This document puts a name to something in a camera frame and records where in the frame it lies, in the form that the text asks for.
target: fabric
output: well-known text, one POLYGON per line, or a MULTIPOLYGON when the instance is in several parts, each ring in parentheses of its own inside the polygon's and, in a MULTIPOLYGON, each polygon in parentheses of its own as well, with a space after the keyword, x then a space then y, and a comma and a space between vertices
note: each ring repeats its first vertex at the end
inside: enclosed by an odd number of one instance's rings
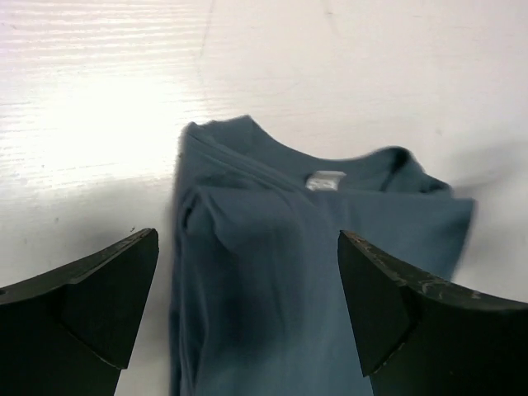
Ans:
POLYGON ((249 116, 190 124, 177 183, 172 394, 371 396, 339 275, 339 230, 450 279, 473 206, 404 148, 324 160, 249 116), (317 171, 346 175, 337 191, 311 191, 317 171))

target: blue t-shirt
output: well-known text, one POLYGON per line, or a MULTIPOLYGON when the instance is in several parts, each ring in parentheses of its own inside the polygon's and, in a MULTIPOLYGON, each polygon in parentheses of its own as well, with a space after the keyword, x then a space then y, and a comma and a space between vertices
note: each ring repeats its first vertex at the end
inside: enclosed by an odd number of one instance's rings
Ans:
POLYGON ((172 394, 371 396, 339 275, 339 231, 450 279, 473 201, 453 198, 404 148, 315 158, 248 116, 190 124, 182 144, 172 394), (318 171, 342 172, 336 191, 307 188, 318 171))

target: white surface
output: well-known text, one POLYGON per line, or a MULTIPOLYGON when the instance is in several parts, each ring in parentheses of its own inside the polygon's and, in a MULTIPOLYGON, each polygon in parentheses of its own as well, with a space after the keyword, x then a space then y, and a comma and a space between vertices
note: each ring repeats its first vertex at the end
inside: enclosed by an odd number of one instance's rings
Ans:
POLYGON ((155 227, 117 394, 167 394, 178 135, 248 113, 322 157, 409 147, 480 200, 458 281, 528 300, 527 20, 523 0, 2 0, 0 284, 155 227))

